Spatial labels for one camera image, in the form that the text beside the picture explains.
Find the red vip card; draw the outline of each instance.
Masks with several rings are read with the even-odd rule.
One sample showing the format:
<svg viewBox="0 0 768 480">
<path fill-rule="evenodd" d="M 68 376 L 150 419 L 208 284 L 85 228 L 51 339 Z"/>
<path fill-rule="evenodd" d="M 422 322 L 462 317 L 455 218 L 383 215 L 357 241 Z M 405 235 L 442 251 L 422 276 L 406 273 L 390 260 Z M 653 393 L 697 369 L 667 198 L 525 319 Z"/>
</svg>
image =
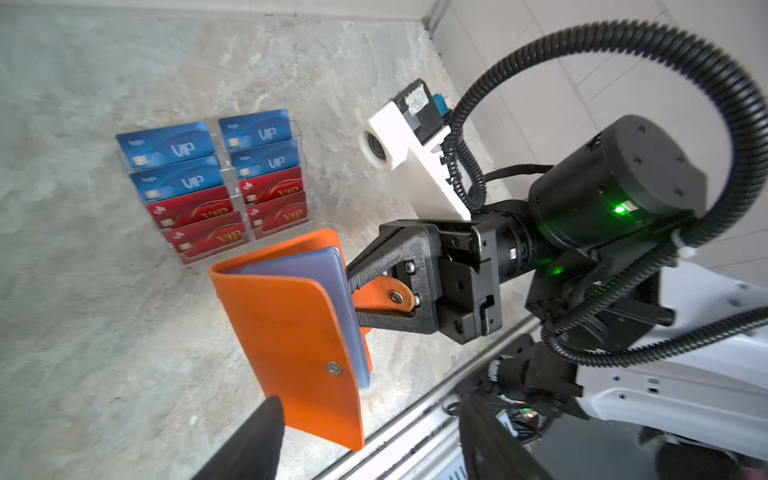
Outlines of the red vip card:
<svg viewBox="0 0 768 480">
<path fill-rule="evenodd" d="M 231 244 L 240 244 L 245 237 L 245 224 L 240 212 L 230 212 L 202 222 L 164 232 L 165 239 L 178 253 L 187 258 L 220 249 Z"/>
<path fill-rule="evenodd" d="M 147 205 L 147 211 L 160 228 L 183 227 L 233 210 L 230 193 L 224 185 Z"/>
<path fill-rule="evenodd" d="M 306 192 L 300 191 L 262 204 L 248 206 L 248 219 L 257 236 L 305 220 Z"/>
<path fill-rule="evenodd" d="M 260 204 L 304 190 L 301 167 L 277 171 L 273 174 L 247 178 L 240 182 L 246 204 Z"/>
</svg>

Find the gray marble surface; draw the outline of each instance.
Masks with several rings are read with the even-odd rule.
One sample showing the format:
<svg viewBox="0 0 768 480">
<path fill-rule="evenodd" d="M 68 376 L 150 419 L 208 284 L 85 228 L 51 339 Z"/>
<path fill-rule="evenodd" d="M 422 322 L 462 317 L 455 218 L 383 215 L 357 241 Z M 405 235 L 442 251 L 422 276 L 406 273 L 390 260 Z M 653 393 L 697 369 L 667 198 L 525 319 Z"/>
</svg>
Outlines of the gray marble surface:
<svg viewBox="0 0 768 480">
<path fill-rule="evenodd" d="M 214 261 L 169 253 L 114 134 L 288 108 L 313 222 L 223 257 L 331 227 L 351 260 L 380 223 L 413 217 L 355 133 L 419 77 L 458 99 L 415 22 L 0 8 L 2 476 L 189 478 L 263 400 L 207 277 Z M 505 285 L 506 326 L 525 287 Z M 371 333 L 366 434 L 492 340 Z M 344 453 L 288 429 L 279 478 Z"/>
</svg>

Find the white wall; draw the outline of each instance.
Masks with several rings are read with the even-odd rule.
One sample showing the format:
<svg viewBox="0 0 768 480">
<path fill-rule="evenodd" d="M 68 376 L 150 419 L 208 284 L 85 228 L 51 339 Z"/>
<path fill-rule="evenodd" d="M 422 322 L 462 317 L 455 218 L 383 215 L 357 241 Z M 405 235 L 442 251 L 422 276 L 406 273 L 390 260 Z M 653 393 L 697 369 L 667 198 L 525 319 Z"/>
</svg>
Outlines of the white wall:
<svg viewBox="0 0 768 480">
<path fill-rule="evenodd" d="M 503 55 L 558 29 L 615 18 L 679 25 L 717 43 L 768 91 L 765 0 L 454 0 L 434 36 L 456 90 Z M 651 61 L 588 54 L 550 61 L 503 84 L 472 113 L 498 166 L 562 160 L 624 114 L 659 124 L 709 175 L 710 204 L 730 167 L 730 141 L 711 103 Z M 508 182 L 524 198 L 534 177 Z M 734 228 L 700 249 L 697 261 L 768 285 L 768 194 Z"/>
<path fill-rule="evenodd" d="M 0 0 L 0 4 L 161 8 L 421 20 L 434 0 Z"/>
</svg>

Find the white zip tie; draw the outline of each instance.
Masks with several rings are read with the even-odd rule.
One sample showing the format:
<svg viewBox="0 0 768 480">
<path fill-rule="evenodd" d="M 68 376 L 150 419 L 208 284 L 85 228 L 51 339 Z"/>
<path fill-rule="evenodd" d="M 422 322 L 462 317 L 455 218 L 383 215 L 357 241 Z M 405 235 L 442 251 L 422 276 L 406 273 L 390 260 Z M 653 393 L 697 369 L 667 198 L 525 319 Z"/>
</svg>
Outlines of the white zip tie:
<svg viewBox="0 0 768 480">
<path fill-rule="evenodd" d="M 672 243 L 674 243 L 674 246 L 677 247 L 677 255 L 680 258 L 691 258 L 696 255 L 696 249 L 693 247 L 689 247 L 683 242 L 683 239 L 680 238 L 680 229 L 676 228 L 672 232 Z"/>
</svg>

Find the gray tile floor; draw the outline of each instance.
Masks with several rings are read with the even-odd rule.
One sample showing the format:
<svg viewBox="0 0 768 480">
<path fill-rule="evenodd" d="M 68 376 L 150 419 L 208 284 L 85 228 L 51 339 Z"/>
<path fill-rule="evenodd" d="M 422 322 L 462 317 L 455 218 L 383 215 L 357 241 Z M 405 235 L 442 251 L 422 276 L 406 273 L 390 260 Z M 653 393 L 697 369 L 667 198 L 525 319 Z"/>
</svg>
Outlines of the gray tile floor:
<svg viewBox="0 0 768 480">
<path fill-rule="evenodd" d="M 189 478 L 263 400 L 207 277 L 213 261 L 183 268 L 169 254 L 115 133 L 288 108 L 314 221 L 228 255 L 331 227 L 351 260 L 380 223 L 413 216 L 355 134 L 418 77 L 458 98 L 415 22 L 0 8 L 3 476 Z M 507 326 L 525 284 L 505 286 Z M 372 333 L 366 434 L 486 340 Z M 279 477 L 310 478 L 344 452 L 289 429 Z"/>
</svg>

